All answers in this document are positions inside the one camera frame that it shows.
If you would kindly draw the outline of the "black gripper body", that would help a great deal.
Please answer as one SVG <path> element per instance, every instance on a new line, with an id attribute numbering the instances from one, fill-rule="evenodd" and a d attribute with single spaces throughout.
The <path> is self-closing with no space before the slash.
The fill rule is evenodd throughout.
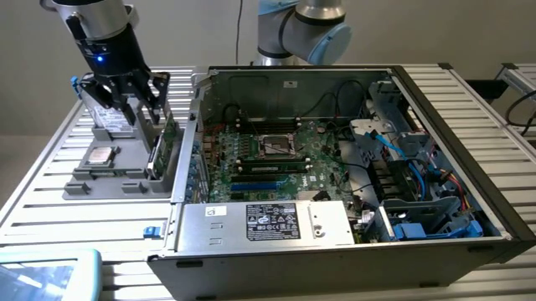
<path id="1" fill-rule="evenodd" d="M 132 25 L 112 37 L 89 39 L 82 29 L 74 30 L 74 42 L 94 78 L 109 92 L 112 88 L 124 96 L 134 96 L 134 71 L 149 71 L 144 62 Z"/>

